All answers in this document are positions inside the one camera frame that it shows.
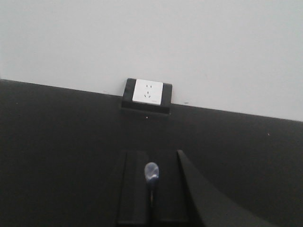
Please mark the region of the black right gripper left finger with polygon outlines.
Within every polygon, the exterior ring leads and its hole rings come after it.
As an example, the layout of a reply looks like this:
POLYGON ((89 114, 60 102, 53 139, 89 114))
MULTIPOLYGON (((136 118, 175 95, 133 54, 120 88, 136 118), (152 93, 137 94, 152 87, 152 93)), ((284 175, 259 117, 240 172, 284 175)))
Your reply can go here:
POLYGON ((117 224, 148 223, 148 189, 144 174, 148 162, 145 151, 126 153, 117 224))

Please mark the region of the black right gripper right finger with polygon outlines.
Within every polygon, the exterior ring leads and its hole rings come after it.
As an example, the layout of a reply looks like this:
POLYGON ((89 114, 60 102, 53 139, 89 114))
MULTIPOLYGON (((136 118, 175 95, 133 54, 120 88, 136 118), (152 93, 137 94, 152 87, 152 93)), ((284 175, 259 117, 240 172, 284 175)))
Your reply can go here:
POLYGON ((152 160, 160 170, 154 205, 154 222, 187 223, 187 206, 177 152, 156 150, 152 160))

